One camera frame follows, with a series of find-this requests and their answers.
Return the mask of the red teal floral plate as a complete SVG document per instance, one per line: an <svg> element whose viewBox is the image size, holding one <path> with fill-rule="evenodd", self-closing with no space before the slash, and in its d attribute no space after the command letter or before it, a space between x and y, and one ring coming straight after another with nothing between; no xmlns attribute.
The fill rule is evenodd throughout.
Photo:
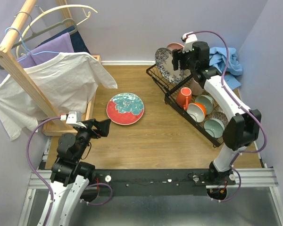
<svg viewBox="0 0 283 226"><path fill-rule="evenodd" d="M132 125L141 119L145 106L140 97L133 93L119 93L107 104L106 114L118 125Z"/></svg>

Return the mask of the pink white plate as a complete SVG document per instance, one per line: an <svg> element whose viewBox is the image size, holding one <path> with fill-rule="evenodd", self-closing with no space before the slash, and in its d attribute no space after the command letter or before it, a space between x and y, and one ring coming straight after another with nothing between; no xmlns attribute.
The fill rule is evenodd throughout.
<svg viewBox="0 0 283 226"><path fill-rule="evenodd" d="M175 49L183 49L184 46L180 43L173 42L173 43L168 44L166 48L170 51L173 51Z"/></svg>

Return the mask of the blue white floral plate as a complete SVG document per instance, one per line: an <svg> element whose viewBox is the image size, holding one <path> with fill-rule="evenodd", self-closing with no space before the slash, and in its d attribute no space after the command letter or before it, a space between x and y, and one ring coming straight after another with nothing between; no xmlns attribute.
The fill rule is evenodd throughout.
<svg viewBox="0 0 283 226"><path fill-rule="evenodd" d="M155 53L155 62L161 75L170 83L178 84L183 79L183 71L173 68L172 51L167 48L159 48Z"/></svg>

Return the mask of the orange mug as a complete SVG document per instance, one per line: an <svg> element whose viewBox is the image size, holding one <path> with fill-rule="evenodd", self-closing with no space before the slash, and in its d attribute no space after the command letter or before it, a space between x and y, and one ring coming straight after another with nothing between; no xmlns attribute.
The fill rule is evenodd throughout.
<svg viewBox="0 0 283 226"><path fill-rule="evenodd" d="M188 87L183 87L177 94L176 103L185 111L188 109L188 105L191 101L192 91Z"/></svg>

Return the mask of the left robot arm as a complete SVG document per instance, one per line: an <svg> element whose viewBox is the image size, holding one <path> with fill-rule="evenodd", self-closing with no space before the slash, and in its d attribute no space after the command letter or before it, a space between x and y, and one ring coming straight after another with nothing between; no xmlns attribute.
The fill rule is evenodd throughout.
<svg viewBox="0 0 283 226"><path fill-rule="evenodd" d="M40 226L67 226L78 202L95 205L81 198L86 188L105 186L111 189L109 184L97 182L94 165L82 161L85 149L91 145L90 140L107 137L110 124L110 119L75 122L73 127L77 133L64 133L58 140L58 155L51 168L50 181L32 170L49 190L38 222Z"/></svg>

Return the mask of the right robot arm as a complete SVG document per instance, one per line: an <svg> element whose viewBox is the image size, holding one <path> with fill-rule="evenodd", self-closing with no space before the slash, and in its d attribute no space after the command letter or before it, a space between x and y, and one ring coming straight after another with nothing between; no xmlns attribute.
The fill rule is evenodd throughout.
<svg viewBox="0 0 283 226"><path fill-rule="evenodd" d="M206 42L191 48L159 48L147 74L165 94L165 103L177 111L214 146L219 155L201 176L206 185L233 184L233 163L259 134L261 113L251 110L224 80L215 54Z"/></svg>

